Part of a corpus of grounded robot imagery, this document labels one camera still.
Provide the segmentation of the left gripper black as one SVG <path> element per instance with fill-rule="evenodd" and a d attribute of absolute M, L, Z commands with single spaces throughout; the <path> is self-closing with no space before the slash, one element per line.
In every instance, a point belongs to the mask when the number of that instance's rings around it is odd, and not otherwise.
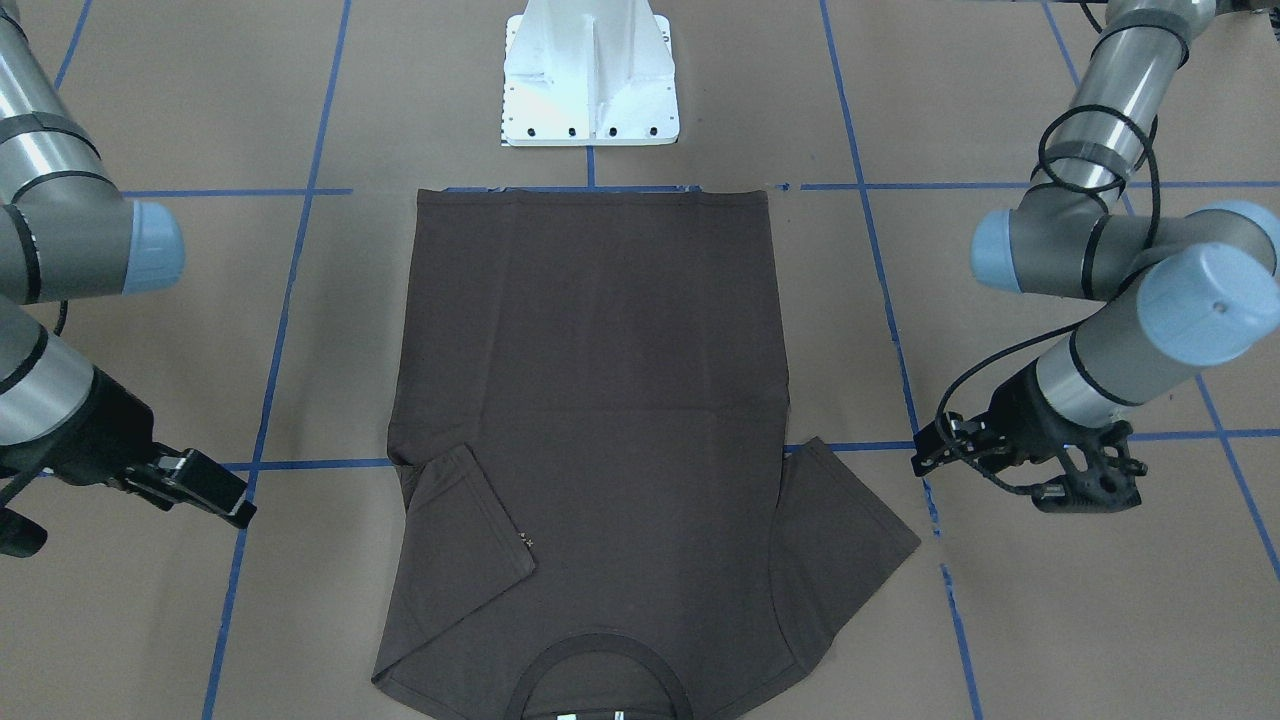
<path fill-rule="evenodd" d="M 987 455 L 986 471 L 993 478 L 1024 462 L 1048 460 L 1056 460 L 1065 477 L 1074 473 L 1076 468 L 1065 447 L 1075 438 L 1076 425 L 1050 404 L 1039 382 L 1038 364 L 1029 363 L 995 391 L 987 420 L 942 413 L 920 428 L 913 437 L 914 475 L 927 477 L 951 462 L 978 462 Z M 998 451 L 992 454 L 996 438 Z"/>

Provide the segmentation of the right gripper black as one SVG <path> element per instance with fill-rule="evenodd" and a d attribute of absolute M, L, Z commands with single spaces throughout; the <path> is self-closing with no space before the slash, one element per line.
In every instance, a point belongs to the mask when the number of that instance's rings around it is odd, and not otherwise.
<path fill-rule="evenodd" d="M 257 509 L 247 480 L 196 448 L 161 455 L 154 423 L 147 404 L 97 369 L 87 398 L 64 424 L 20 445 L 20 471 L 50 470 L 73 486 L 119 489 L 131 469 L 131 492 L 154 507 L 187 503 L 236 529 L 248 528 Z"/>

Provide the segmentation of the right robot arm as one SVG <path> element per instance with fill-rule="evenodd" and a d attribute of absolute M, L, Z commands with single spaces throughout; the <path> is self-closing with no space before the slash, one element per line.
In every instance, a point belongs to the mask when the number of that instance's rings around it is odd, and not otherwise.
<path fill-rule="evenodd" d="M 154 438 L 154 411 L 55 331 L 36 304 L 174 286 L 186 247 L 174 215 L 127 199 L 35 56 L 14 1 L 1 20 L 3 502 L 40 473 L 178 503 L 244 529 L 247 484 L 197 450 Z"/>

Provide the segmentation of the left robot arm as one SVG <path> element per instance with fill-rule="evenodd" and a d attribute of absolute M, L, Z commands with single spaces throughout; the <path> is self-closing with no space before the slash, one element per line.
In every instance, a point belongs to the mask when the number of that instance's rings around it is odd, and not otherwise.
<path fill-rule="evenodd" d="M 1110 1 L 1068 109 L 1044 129 L 1021 201 L 986 215 L 973 275 L 1010 293 L 1098 304 L 1042 334 L 1048 348 L 965 419 L 942 398 L 915 438 L 919 477 L 1056 460 L 1070 486 L 1117 493 L 1146 474 L 1126 415 L 1277 329 L 1277 218 L 1252 202 L 1164 215 L 1160 106 L 1194 42 L 1244 1 Z"/>

